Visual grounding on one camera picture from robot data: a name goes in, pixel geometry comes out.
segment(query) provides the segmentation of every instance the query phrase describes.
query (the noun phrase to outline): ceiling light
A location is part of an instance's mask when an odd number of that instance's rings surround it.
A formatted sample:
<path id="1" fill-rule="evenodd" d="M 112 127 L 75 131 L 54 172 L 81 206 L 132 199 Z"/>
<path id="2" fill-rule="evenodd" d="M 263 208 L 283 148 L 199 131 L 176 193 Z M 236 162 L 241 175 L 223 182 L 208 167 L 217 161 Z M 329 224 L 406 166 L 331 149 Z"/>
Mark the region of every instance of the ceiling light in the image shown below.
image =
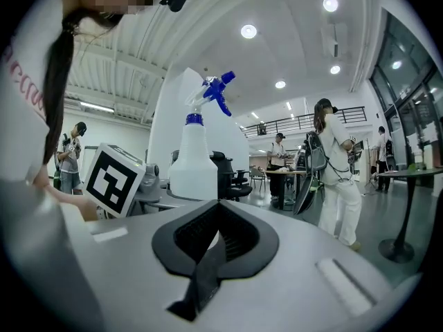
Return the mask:
<path id="1" fill-rule="evenodd" d="M 283 87 L 285 87 L 285 86 L 286 86 L 286 82 L 284 82 L 283 80 L 277 81 L 275 83 L 275 87 L 277 89 L 283 89 Z"/>
<path id="2" fill-rule="evenodd" d="M 323 0 L 323 7 L 328 12 L 334 12 L 338 8 L 337 0 Z"/>
<path id="3" fill-rule="evenodd" d="M 395 69 L 398 69 L 399 67 L 401 66 L 401 62 L 399 61 L 399 60 L 397 60 L 396 62 L 393 62 L 392 63 L 392 68 L 395 70 Z"/>
<path id="4" fill-rule="evenodd" d="M 331 74 L 332 75 L 336 75 L 338 73 L 340 73 L 340 66 L 339 65 L 334 65 L 333 67 L 331 67 Z"/>
<path id="5" fill-rule="evenodd" d="M 257 35 L 257 28 L 252 25 L 245 25 L 242 27 L 241 33 L 243 37 L 251 39 Z"/>
<path id="6" fill-rule="evenodd" d="M 114 112 L 114 110 L 112 108 L 98 106 L 97 104 L 92 104 L 92 103 L 88 103 L 88 102 L 81 102 L 80 104 L 84 107 L 98 109 L 99 111 L 105 111 L 105 112 L 110 112 L 110 113 Z"/>

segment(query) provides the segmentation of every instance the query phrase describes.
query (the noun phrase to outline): white pants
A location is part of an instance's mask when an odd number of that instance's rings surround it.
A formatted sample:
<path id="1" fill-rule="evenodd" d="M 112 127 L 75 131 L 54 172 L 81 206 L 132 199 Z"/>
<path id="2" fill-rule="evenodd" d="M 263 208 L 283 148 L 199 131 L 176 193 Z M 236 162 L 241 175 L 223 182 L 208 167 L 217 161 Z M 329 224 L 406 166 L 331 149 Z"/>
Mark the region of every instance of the white pants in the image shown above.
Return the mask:
<path id="1" fill-rule="evenodd" d="M 338 197 L 344 205 L 343 215 L 337 216 Z M 355 240 L 355 229 L 359 223 L 361 211 L 361 195 L 354 181 L 339 182 L 336 185 L 325 185 L 325 200 L 320 214 L 318 227 L 334 235 L 337 217 L 343 217 L 340 235 L 338 239 L 347 246 Z"/>

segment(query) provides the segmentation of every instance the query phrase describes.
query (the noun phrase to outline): blue trigger sprayer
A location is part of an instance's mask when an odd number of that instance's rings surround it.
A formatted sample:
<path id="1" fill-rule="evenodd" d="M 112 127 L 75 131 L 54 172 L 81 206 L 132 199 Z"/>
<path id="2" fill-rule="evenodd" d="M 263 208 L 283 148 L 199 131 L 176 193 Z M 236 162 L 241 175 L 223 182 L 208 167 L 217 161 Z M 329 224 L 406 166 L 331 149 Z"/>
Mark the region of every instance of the blue trigger sprayer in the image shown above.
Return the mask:
<path id="1" fill-rule="evenodd" d="M 207 77 L 201 87 L 186 99 L 185 105 L 191 111 L 183 128 L 179 158 L 169 169 L 174 195 L 190 199 L 217 199 L 217 166 L 209 157 L 201 107 L 216 100 L 221 111 L 230 117 L 223 92 L 234 78 L 232 71 L 220 78 Z"/>

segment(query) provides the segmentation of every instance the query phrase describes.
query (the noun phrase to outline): railing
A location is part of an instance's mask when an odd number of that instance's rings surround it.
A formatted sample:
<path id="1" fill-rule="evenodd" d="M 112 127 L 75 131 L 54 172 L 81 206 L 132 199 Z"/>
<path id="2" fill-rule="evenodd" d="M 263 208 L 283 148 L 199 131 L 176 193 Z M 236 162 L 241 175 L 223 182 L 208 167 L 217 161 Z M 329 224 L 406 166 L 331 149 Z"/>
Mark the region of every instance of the railing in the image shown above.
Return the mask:
<path id="1" fill-rule="evenodd" d="M 340 109 L 335 114 L 342 123 L 346 124 L 367 121 L 365 107 L 344 108 Z M 310 130 L 313 128 L 314 115 L 307 114 L 304 116 L 297 116 L 295 118 L 285 118 L 260 123 L 257 125 L 251 125 L 250 127 L 243 128 L 242 131 L 247 138 L 252 138 L 254 136 L 265 136 L 267 134 L 277 134 L 279 132 L 287 133 L 289 131 L 302 129 Z"/>

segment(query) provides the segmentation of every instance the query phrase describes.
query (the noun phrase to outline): glass wall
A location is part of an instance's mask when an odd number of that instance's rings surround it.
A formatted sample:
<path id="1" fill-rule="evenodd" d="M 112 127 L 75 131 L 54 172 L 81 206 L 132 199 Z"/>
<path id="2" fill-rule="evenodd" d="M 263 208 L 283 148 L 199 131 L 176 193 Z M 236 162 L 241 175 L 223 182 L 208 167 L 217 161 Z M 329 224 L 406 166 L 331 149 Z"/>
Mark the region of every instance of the glass wall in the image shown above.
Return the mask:
<path id="1" fill-rule="evenodd" d="M 428 145 L 433 164 L 443 163 L 443 77 L 417 38 L 390 14 L 370 81 L 388 121 L 397 169 Z"/>

